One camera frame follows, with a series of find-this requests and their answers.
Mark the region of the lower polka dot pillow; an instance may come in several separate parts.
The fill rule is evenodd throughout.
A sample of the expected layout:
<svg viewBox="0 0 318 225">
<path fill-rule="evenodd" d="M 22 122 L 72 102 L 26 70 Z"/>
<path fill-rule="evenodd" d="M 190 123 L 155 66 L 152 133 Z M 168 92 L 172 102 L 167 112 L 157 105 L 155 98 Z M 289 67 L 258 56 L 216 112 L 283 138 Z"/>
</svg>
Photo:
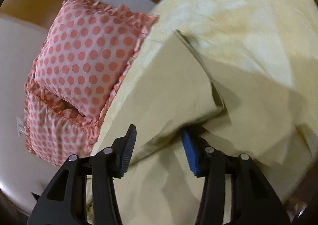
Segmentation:
<svg viewBox="0 0 318 225">
<path fill-rule="evenodd" d="M 88 157 L 100 134 L 100 122 L 83 117 L 58 96 L 29 82 L 25 85 L 24 136 L 27 150 L 53 166 L 70 155 Z"/>
</svg>

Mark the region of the polka dot pillow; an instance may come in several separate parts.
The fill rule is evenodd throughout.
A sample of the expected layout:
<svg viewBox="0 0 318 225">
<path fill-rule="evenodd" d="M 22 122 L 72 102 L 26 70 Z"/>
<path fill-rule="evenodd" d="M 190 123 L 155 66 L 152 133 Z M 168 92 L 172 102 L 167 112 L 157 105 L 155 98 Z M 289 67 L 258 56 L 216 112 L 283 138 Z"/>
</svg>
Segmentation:
<svg viewBox="0 0 318 225">
<path fill-rule="evenodd" d="M 157 16 L 95 0 L 65 0 L 38 56 L 35 80 L 99 119 L 120 75 Z"/>
<path fill-rule="evenodd" d="M 53 166 L 70 155 L 88 157 L 100 134 L 100 122 L 83 117 L 58 96 L 29 82 L 25 85 L 24 136 L 27 150 Z"/>
</svg>

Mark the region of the pale yellow bed cover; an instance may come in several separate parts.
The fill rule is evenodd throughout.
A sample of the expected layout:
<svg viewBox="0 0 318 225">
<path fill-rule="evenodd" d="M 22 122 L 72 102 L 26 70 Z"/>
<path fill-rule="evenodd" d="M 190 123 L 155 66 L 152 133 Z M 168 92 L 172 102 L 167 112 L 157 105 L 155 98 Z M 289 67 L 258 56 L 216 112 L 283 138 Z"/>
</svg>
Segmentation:
<svg viewBox="0 0 318 225">
<path fill-rule="evenodd" d="M 160 18 L 138 56 L 146 41 L 163 43 L 178 31 L 200 55 L 248 72 L 260 72 L 306 99 L 300 120 L 310 129 L 308 143 L 315 160 L 292 194 L 283 201 L 310 201 L 317 190 L 315 1 L 163 0 L 153 13 Z"/>
</svg>

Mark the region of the upper polka dot pillow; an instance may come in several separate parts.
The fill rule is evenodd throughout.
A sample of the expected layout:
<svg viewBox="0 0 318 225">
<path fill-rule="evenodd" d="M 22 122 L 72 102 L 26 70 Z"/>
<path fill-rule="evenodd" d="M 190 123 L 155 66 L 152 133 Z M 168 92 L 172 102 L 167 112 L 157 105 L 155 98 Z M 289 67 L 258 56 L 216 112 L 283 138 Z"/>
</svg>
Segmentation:
<svg viewBox="0 0 318 225">
<path fill-rule="evenodd" d="M 157 16 L 95 0 L 65 0 L 38 56 L 35 80 L 99 119 L 120 75 Z"/>
</svg>

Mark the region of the wall switch plate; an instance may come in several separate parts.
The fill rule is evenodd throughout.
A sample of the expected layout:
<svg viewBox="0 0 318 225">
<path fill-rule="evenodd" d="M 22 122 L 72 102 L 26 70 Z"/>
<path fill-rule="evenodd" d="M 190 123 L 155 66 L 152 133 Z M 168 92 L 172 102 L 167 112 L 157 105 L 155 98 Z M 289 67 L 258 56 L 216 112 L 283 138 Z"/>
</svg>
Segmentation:
<svg viewBox="0 0 318 225">
<path fill-rule="evenodd" d="M 22 117 L 16 117 L 16 123 L 18 137 L 24 136 L 24 119 Z"/>
</svg>

